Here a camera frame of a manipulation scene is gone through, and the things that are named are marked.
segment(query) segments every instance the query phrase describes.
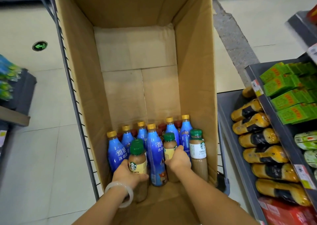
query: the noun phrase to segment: gold bottle cap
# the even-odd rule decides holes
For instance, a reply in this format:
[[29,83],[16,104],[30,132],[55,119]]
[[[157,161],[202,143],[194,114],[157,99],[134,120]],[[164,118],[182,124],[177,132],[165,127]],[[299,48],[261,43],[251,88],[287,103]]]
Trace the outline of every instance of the gold bottle cap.
[[182,120],[189,119],[189,115],[182,115]]
[[145,122],[138,122],[138,126],[145,126]]
[[124,125],[124,126],[122,126],[122,130],[123,131],[129,131],[130,130],[130,126],[129,125]]
[[147,129],[150,130],[150,129],[156,129],[156,125],[155,124],[148,124],[147,125]]
[[174,121],[173,117],[167,117],[167,118],[166,118],[166,122],[167,122],[167,123],[173,122],[173,121]]
[[117,132],[116,131],[109,131],[107,132],[107,137],[110,138],[110,137],[114,137],[117,135]]

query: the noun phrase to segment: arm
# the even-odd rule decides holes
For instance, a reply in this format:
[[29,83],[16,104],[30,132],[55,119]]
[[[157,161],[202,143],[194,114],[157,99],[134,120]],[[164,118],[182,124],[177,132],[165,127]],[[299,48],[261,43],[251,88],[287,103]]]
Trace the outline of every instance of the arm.
[[173,158],[165,163],[185,187],[202,224],[258,225],[246,211],[191,170],[183,146],[177,147]]
[[[134,189],[141,181],[149,178],[147,174],[133,174],[129,171],[128,160],[124,160],[113,174],[112,181],[118,181]],[[73,223],[73,225],[109,225],[121,205],[125,196],[128,195],[125,187],[115,186],[110,188],[88,211]]]

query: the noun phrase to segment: bracelet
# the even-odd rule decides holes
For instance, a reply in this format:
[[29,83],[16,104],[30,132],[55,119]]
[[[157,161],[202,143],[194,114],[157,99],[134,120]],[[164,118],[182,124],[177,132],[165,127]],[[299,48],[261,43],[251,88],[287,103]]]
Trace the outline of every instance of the bracelet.
[[122,204],[119,206],[119,208],[123,208],[123,207],[129,206],[129,205],[132,203],[132,200],[133,200],[133,190],[132,190],[132,188],[129,187],[129,186],[127,186],[127,185],[125,185],[125,184],[123,184],[123,183],[121,183],[121,182],[111,182],[111,183],[109,183],[108,186],[105,188],[105,193],[106,193],[110,188],[112,188],[112,187],[114,187],[114,186],[122,186],[122,187],[125,187],[125,189],[126,189],[127,192],[129,193],[129,197],[130,197],[129,201],[122,203]]

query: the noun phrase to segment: forearm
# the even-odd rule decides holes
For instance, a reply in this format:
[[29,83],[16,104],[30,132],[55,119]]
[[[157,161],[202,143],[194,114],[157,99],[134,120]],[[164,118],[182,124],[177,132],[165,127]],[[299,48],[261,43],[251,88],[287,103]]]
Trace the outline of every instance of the forearm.
[[203,225],[258,224],[241,207],[218,189],[206,183],[191,169],[181,168],[175,173],[185,187]]
[[118,207],[127,195],[124,187],[116,186],[107,191],[88,211],[73,225],[108,225],[111,223]]

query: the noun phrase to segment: red package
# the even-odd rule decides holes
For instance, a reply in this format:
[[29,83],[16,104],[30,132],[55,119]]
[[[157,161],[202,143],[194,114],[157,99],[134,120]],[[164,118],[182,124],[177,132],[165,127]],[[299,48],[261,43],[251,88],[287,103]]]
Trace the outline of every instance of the red package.
[[307,13],[307,18],[313,24],[317,24],[317,5],[313,7],[312,10]]
[[268,223],[273,225],[317,225],[317,214],[313,207],[290,205],[270,197],[260,197]]

